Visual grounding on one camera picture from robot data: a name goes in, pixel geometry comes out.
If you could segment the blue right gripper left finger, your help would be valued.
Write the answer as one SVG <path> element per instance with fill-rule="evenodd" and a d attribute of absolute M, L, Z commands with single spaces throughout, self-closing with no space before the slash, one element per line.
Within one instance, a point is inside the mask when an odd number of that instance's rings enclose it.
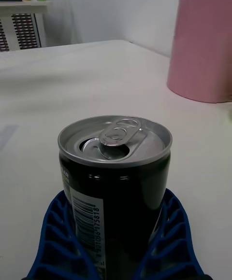
<path fill-rule="evenodd" d="M 50 203 L 43 219 L 39 247 L 26 280 L 98 280 L 100 277 L 68 220 L 63 191 Z"/>

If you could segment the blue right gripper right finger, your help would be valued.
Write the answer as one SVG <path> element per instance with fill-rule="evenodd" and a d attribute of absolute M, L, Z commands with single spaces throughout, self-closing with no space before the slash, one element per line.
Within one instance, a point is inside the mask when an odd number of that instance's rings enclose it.
<path fill-rule="evenodd" d="M 187 214 L 169 189 L 164 194 L 159 229 L 134 280 L 210 280 L 198 263 Z"/>

